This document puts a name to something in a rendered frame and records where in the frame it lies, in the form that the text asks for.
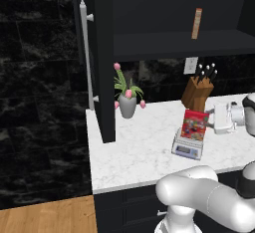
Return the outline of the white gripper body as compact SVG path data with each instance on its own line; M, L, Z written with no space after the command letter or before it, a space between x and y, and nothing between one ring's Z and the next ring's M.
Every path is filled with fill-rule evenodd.
M219 104L214 107L214 132L229 133L233 130L231 108L229 104Z

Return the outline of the red cereal box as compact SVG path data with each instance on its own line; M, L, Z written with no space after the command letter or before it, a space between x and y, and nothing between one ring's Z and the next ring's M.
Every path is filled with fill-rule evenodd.
M181 136L203 141L209 114L186 110L181 128Z

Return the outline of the white digital scale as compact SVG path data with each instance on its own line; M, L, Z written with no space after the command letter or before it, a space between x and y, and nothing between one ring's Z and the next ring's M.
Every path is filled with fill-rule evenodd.
M200 160L203 150L203 142L195 140L181 135L181 129L179 129L173 139L171 153L182 157Z

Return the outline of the dark base cabinet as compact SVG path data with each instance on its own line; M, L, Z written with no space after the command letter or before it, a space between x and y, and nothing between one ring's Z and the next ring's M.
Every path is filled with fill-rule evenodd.
M218 181L235 188L241 171L217 174ZM167 211L167 206L157 198L155 187L156 184L97 194L98 233L154 233L157 224L165 216L156 216L157 210ZM193 221L202 233L238 233L200 211L194 213Z

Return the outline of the dark cabinet door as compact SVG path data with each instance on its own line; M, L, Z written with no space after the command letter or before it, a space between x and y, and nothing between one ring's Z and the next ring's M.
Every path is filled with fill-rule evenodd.
M96 114L104 143L116 140L114 90L113 0L85 0L89 22L89 43L92 53L94 90L99 97Z

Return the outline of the wooden knife block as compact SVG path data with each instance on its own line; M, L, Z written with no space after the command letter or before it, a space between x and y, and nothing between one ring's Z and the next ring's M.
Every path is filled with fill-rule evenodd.
M208 79L198 82L197 78L191 77L186 85L181 102L187 109L203 113L206 100L213 89L214 86Z

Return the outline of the grey flower vase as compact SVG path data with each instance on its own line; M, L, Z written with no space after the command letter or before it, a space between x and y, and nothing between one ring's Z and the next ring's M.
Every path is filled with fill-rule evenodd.
M128 99L125 96L120 95L119 102L123 118L132 118L135 112L136 98Z

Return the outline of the pink tulip plant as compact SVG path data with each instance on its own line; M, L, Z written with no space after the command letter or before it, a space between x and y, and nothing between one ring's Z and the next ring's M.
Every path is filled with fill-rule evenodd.
M143 99L143 91L138 86L134 85L132 81L129 81L127 85L126 78L122 72L121 65L119 63L114 63L114 69L117 72L117 76L114 77L115 80L115 89L120 90L117 94L117 99L115 100L115 108L117 109L120 106L120 98L124 96L128 100L140 96L139 105L142 109L145 108L145 100Z

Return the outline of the white wall socket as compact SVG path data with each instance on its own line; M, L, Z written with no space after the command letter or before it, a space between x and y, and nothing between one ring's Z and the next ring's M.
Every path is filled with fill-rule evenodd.
M197 57L186 58L183 73L185 75L194 74L196 71L197 62L198 62Z

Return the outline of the dark wall cabinet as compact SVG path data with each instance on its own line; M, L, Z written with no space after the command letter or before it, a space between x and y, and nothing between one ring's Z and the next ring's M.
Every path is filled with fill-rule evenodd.
M117 61L255 53L255 0L113 0L113 8Z

